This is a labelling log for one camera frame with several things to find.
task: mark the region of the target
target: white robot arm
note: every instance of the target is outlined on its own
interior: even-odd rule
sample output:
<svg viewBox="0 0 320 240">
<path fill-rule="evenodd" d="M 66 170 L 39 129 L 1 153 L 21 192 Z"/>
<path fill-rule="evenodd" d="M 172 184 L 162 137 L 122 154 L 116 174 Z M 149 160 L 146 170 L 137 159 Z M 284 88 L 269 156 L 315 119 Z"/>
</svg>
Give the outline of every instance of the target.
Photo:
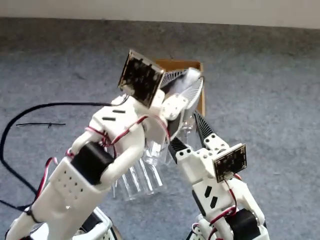
<svg viewBox="0 0 320 240">
<path fill-rule="evenodd" d="M 185 110 L 197 101 L 185 97 L 186 88 L 165 99 L 159 89 L 164 70 L 142 55 L 130 51 L 119 86 L 129 97 L 117 97 L 111 106 L 97 111 L 67 151 L 32 205 L 6 233 L 6 240 L 99 240 L 105 234 L 116 239 L 111 221 L 97 206 L 112 184 L 138 161 L 145 139 L 163 144 L 179 131 Z M 183 77 L 187 88 L 199 98 L 201 73 L 190 68 Z M 112 146 L 112 156 L 105 151 Z M 85 234 L 76 235 L 91 222 Z M 33 231 L 37 223 L 45 223 Z"/>
<path fill-rule="evenodd" d="M 194 118 L 203 148 L 193 151 L 177 138 L 169 147 L 201 212 L 187 239 L 269 240 L 263 212 L 234 176 L 247 167 L 246 146 L 230 147 L 198 112 Z"/>
</svg>

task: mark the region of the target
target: circuit board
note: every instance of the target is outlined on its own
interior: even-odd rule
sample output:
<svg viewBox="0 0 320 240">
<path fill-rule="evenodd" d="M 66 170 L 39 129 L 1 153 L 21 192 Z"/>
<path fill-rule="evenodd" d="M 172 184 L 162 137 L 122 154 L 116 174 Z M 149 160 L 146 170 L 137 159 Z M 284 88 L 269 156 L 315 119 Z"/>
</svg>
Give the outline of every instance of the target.
<svg viewBox="0 0 320 240">
<path fill-rule="evenodd" d="M 222 155 L 213 164 L 218 183 L 225 180 L 226 176 L 240 172 L 247 167 L 246 145 L 242 144 L 233 151 Z"/>
<path fill-rule="evenodd" d="M 118 87 L 149 108 L 165 70 L 143 55 L 130 50 Z"/>
</svg>

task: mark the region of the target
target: cardboard box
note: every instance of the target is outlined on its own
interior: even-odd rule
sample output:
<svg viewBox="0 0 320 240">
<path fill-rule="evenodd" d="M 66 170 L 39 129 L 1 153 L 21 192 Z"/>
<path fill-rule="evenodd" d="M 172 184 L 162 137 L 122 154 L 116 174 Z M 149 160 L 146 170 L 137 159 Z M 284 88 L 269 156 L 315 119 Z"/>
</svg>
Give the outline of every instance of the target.
<svg viewBox="0 0 320 240">
<path fill-rule="evenodd" d="M 187 68 L 195 68 L 203 72 L 203 65 L 199 61 L 185 61 L 185 60 L 172 60 L 172 59 L 156 59 L 155 63 L 164 68 L 167 72 L 173 70 L 183 70 Z M 206 100 L 205 100 L 205 87 L 203 86 L 199 103 L 197 106 L 198 111 L 204 116 L 206 114 Z"/>
</svg>

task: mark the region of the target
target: black cable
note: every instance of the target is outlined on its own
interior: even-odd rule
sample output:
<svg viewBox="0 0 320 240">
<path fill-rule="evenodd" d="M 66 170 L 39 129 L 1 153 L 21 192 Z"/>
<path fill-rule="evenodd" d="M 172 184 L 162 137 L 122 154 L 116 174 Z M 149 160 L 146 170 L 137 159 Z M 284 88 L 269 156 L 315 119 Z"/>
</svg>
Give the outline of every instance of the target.
<svg viewBox="0 0 320 240">
<path fill-rule="evenodd" d="M 34 194 L 37 194 L 37 190 L 31 185 L 31 183 L 29 183 L 23 176 L 21 176 L 18 172 L 16 172 L 6 161 L 4 158 L 4 148 L 5 148 L 5 142 L 9 133 L 9 130 L 11 129 L 11 127 L 15 124 L 16 121 L 18 121 L 20 118 L 22 118 L 24 115 L 31 113 L 35 110 L 38 109 L 44 109 L 44 108 L 49 108 L 49 107 L 55 107 L 55 106 L 106 106 L 106 107 L 115 107 L 115 106 L 120 106 L 123 103 L 125 103 L 125 101 L 127 101 L 127 99 L 129 98 L 129 96 L 126 96 L 123 101 L 120 104 L 111 104 L 111 103 L 105 103 L 105 102 L 51 102 L 51 103 L 46 103 L 46 104 L 39 104 L 33 107 L 30 107 L 24 111 L 22 111 L 21 113 L 19 113 L 17 116 L 15 116 L 13 119 L 11 119 L 11 121 L 6 125 L 2 136 L 1 136 L 1 141 L 0 141 L 0 162 L 3 164 L 3 166 L 12 174 L 14 175 L 17 179 L 19 179 L 25 186 L 27 186 Z M 3 200 L 0 200 L 0 203 L 16 209 L 16 210 L 20 210 L 19 207 L 16 207 L 8 202 L 5 202 Z"/>
<path fill-rule="evenodd" d="M 65 123 L 52 123 L 52 122 L 26 122 L 26 123 L 19 123 L 16 124 L 17 127 L 24 127 L 24 126 L 38 126 L 38 125 L 47 125 L 48 129 L 51 126 L 65 126 Z"/>
</svg>

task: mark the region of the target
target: white wall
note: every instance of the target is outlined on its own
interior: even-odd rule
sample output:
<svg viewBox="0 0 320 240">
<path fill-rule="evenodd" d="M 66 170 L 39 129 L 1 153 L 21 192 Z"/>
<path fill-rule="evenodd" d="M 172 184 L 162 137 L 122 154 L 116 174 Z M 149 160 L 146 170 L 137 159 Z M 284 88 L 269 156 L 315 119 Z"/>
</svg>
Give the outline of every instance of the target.
<svg viewBox="0 0 320 240">
<path fill-rule="evenodd" d="M 320 0 L 0 0 L 0 16 L 320 28 Z"/>
</svg>

